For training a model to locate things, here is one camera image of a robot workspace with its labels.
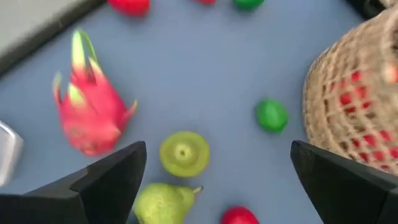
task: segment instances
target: pear stem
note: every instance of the pear stem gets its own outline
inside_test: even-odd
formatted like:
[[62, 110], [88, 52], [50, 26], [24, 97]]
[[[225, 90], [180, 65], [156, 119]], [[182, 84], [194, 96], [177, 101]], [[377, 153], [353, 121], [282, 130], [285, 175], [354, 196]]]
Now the pear stem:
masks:
[[193, 189], [193, 193], [197, 194], [197, 193], [200, 193], [202, 190], [203, 190], [203, 186], [200, 186], [197, 189]]

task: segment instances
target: dragon fruit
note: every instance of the dragon fruit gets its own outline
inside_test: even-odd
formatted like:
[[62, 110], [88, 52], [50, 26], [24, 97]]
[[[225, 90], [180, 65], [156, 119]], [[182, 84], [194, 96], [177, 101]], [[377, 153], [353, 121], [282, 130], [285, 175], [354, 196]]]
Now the dragon fruit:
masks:
[[[86, 66], [83, 42], [88, 46]], [[127, 109], [98, 65], [89, 37], [77, 30], [72, 38], [72, 74], [68, 93], [60, 97], [61, 74], [53, 83], [60, 121], [70, 144], [88, 156], [108, 152], [117, 143], [137, 101]]]

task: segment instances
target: silver object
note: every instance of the silver object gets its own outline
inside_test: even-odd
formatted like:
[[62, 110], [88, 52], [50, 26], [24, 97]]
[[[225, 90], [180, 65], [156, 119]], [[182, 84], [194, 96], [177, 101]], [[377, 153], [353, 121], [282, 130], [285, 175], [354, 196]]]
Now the silver object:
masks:
[[24, 140], [0, 121], [0, 186], [6, 185], [14, 172]]

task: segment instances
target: dragon fruit scale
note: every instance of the dragon fruit scale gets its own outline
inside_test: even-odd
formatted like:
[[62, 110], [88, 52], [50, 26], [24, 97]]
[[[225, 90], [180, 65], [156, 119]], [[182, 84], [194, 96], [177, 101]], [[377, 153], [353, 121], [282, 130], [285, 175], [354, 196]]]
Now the dragon fruit scale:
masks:
[[[89, 67], [83, 43], [88, 46]], [[82, 30], [73, 34], [72, 74], [64, 99], [60, 96], [60, 82], [58, 73], [53, 93], [62, 129], [70, 144], [88, 156], [112, 150], [136, 111], [137, 101], [126, 108], [98, 65], [90, 39]]]

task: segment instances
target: table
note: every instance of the table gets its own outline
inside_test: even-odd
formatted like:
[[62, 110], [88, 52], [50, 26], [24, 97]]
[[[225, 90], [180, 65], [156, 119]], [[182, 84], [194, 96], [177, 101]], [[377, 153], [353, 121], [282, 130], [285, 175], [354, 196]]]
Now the table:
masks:
[[[98, 159], [68, 145], [52, 95], [57, 70], [66, 91], [72, 31], [83, 28], [126, 104], [139, 101], [118, 148], [146, 142], [142, 185], [205, 186], [187, 223], [219, 223], [224, 210], [239, 204], [261, 223], [319, 224], [289, 157], [291, 142], [305, 139], [303, 81], [317, 55], [361, 21], [338, 0], [269, 0], [254, 12], [224, 0], [214, 7], [153, 0], [145, 19], [102, 6], [2, 77], [0, 119], [25, 146], [14, 179], [0, 193], [28, 192]], [[256, 124], [253, 109], [264, 97], [289, 112], [282, 134]], [[178, 179], [160, 164], [161, 142], [180, 130], [198, 132], [210, 144], [210, 165], [199, 177]]]

